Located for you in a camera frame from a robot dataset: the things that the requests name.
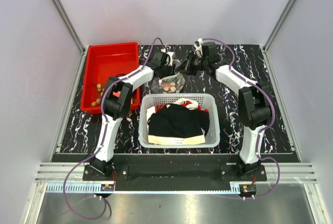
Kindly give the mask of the clear zip top bag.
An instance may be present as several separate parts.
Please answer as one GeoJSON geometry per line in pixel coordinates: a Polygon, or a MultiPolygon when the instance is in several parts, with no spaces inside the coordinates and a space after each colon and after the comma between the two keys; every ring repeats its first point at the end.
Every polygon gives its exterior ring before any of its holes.
{"type": "MultiPolygon", "coordinates": [[[[178,67],[181,64],[181,62],[175,56],[173,59],[173,63],[176,64],[176,67],[178,67]]],[[[174,75],[164,78],[157,78],[157,77],[154,78],[152,81],[151,90],[154,93],[163,93],[163,94],[179,93],[183,89],[184,85],[185,85],[185,78],[183,74],[175,73],[174,71],[174,75]],[[176,87],[175,92],[169,91],[170,85],[176,87]]]]}

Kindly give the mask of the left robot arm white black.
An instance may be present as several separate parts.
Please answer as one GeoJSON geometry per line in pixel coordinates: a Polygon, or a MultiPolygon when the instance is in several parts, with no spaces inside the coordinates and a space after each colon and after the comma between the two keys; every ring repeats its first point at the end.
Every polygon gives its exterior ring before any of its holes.
{"type": "Polygon", "coordinates": [[[133,92],[173,67],[174,52],[156,51],[151,59],[122,77],[110,77],[101,99],[102,125],[96,151],[89,165],[100,180],[112,175],[111,160],[120,123],[129,111],[133,92]]]}

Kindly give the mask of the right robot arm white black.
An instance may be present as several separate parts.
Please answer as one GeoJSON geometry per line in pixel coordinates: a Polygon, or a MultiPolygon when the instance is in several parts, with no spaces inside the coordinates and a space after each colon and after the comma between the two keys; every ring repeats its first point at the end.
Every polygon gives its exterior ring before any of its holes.
{"type": "Polygon", "coordinates": [[[233,62],[221,60],[218,44],[213,38],[198,39],[195,50],[177,67],[176,71],[194,76],[205,71],[238,96],[238,116],[244,127],[242,148],[236,163],[236,174],[241,180],[249,180],[260,170],[260,146],[266,129],[275,121],[275,108],[269,96],[267,83],[247,78],[233,68],[233,62]]]}

